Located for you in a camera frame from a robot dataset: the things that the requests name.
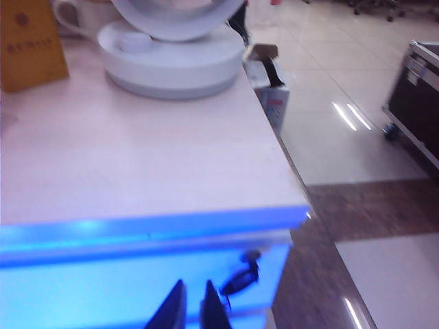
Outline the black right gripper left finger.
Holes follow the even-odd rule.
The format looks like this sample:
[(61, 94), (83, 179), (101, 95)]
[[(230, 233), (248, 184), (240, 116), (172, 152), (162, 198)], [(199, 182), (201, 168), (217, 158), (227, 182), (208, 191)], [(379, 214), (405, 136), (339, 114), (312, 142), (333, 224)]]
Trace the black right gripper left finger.
[(180, 329), (187, 321), (187, 287), (179, 280), (159, 306), (145, 329)]

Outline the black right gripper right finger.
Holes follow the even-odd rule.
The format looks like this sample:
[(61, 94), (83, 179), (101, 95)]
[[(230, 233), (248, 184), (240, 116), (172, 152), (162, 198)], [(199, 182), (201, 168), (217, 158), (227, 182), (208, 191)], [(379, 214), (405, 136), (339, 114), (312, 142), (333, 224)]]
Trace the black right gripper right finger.
[(206, 282), (204, 299), (200, 309), (202, 329), (231, 329), (226, 311), (211, 280)]

